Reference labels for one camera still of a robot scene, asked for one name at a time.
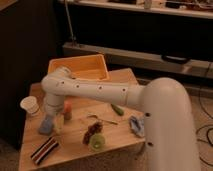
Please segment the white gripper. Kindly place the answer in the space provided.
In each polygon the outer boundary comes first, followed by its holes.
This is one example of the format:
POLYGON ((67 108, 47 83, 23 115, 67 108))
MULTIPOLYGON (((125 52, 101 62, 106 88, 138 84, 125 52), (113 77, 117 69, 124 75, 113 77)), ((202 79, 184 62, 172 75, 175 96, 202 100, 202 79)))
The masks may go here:
POLYGON ((57 134, 60 134, 64 125, 64 116, 62 114, 58 114, 63 110, 62 105, 50 105, 47 102, 44 103, 44 111, 47 115, 55 116, 53 120, 54 131, 57 134))

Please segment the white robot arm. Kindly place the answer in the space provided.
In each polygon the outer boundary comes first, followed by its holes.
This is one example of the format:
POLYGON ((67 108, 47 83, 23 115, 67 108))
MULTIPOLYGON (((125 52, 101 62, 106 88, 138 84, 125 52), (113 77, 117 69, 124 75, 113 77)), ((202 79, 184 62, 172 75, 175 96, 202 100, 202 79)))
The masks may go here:
POLYGON ((56 115, 68 95, 125 106, 145 114, 149 171, 201 171, 191 101, 186 89, 171 78, 145 86, 72 79, 66 67, 42 81, 44 109, 56 115))

